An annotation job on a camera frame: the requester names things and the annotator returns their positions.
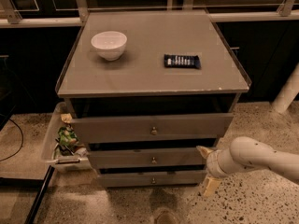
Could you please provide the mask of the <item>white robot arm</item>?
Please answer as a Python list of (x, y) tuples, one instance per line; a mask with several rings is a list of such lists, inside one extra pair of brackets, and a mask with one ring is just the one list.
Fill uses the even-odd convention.
[(255, 139), (240, 136), (226, 149), (197, 146), (206, 160), (206, 177), (200, 187), (204, 197), (213, 195), (221, 181), (235, 173), (267, 169), (291, 182), (299, 183), (299, 155), (277, 151)]

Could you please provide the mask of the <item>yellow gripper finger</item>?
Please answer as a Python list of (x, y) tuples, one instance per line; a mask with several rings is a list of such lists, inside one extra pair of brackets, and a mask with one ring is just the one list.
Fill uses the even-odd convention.
[(200, 152), (204, 159), (207, 159), (208, 155), (213, 152), (213, 149), (209, 147), (197, 146), (196, 149)]
[(221, 184), (220, 179), (207, 175), (200, 189), (201, 194), (204, 197), (213, 195), (220, 184)]

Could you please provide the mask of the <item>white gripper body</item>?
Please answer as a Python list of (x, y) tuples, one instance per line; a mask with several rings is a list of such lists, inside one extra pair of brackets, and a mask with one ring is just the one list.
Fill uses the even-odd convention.
[(215, 178), (225, 178), (226, 173), (220, 168), (218, 163), (219, 151), (212, 151), (206, 158), (206, 168), (208, 173)]

